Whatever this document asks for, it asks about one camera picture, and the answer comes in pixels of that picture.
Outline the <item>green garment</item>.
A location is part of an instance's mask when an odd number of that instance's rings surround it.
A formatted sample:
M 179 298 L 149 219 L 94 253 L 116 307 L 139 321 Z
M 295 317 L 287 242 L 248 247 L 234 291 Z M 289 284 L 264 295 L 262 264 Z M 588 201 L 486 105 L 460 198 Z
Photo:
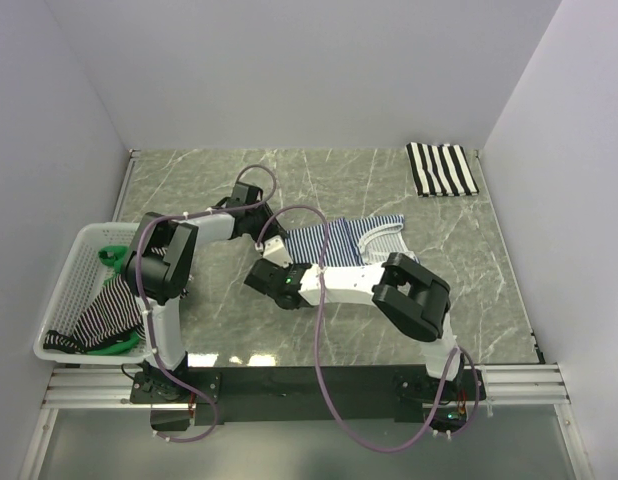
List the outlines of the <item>green garment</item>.
M 128 248 L 107 246 L 98 252 L 100 262 L 113 270 L 83 314 L 89 355 L 114 356 L 129 353 L 140 341 L 140 312 L 134 295 L 121 278 Z

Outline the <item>dark striped tank top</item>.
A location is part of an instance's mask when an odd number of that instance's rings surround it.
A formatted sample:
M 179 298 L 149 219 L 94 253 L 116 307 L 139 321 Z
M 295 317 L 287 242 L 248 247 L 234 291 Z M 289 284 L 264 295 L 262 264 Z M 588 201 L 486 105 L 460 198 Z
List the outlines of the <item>dark striped tank top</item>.
M 106 280 L 68 334 L 50 329 L 43 348 L 66 354 L 123 355 L 145 339 L 141 310 L 119 274 Z

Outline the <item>folded black white tank top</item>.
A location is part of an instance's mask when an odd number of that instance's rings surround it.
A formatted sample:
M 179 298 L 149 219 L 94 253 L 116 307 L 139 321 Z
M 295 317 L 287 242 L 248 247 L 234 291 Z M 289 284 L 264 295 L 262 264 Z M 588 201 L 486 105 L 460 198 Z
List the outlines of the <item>folded black white tank top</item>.
M 462 146 L 410 142 L 406 151 L 418 197 L 463 197 L 480 193 Z

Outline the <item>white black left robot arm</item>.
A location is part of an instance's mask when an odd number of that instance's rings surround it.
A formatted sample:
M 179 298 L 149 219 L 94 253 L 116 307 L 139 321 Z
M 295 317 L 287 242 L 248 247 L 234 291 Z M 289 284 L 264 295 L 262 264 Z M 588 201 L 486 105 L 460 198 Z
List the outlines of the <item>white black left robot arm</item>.
M 144 375 L 165 401 L 182 399 L 189 388 L 179 300 L 189 281 L 195 250 L 249 235 L 253 240 L 287 236 L 263 190 L 238 181 L 230 196 L 204 216 L 175 218 L 144 214 L 125 254 L 121 275 L 141 308 L 149 358 Z

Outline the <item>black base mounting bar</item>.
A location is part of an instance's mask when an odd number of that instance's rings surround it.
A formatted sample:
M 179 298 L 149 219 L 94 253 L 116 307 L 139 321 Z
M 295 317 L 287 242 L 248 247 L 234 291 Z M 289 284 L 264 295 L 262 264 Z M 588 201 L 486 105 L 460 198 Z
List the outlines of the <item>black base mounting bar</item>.
M 316 421 L 332 415 L 311 367 L 188 368 L 176 376 L 197 388 L 191 393 L 146 365 L 134 376 L 133 405 L 151 407 L 160 431 L 235 422 Z M 486 398 L 481 373 L 464 370 L 443 387 L 420 365 L 327 366 L 322 370 L 341 417 L 422 423 L 436 397 L 433 424 L 450 431 L 467 420 L 467 406 Z

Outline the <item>white plastic laundry basket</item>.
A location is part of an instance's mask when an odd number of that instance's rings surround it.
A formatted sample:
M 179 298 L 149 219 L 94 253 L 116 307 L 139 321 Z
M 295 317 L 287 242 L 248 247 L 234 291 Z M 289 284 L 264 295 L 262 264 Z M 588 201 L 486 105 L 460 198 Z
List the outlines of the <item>white plastic laundry basket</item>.
M 145 346 L 139 343 L 126 355 L 97 356 L 67 354 L 43 347 L 45 336 L 53 330 L 70 335 L 82 312 L 101 291 L 114 270 L 100 261 L 98 252 L 106 246 L 129 245 L 138 228 L 136 223 L 95 223 L 81 229 L 68 253 L 56 286 L 48 302 L 33 344 L 35 355 L 41 360 L 61 364 L 112 365 L 139 363 Z

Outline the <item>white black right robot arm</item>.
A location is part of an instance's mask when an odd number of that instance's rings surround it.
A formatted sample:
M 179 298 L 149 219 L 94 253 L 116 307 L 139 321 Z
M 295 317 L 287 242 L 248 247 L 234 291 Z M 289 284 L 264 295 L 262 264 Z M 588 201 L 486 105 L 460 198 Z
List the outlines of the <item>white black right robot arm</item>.
M 450 286 L 402 253 L 364 266 L 280 266 L 259 259 L 244 284 L 283 310 L 326 304 L 376 307 L 404 336 L 416 341 L 425 360 L 428 387 L 449 399 L 463 386 L 462 353 L 450 320 Z

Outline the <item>blue white striped tank top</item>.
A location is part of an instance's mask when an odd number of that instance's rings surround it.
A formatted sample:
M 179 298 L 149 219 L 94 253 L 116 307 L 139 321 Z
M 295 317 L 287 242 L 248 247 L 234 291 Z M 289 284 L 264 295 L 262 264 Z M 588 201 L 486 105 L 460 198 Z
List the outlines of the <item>blue white striped tank top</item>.
M 365 266 L 383 263 L 392 253 L 419 262 L 406 245 L 403 215 L 339 218 L 329 223 L 329 241 L 324 264 L 330 267 Z M 295 263 L 317 264 L 324 242 L 323 225 L 289 230 L 285 247 Z

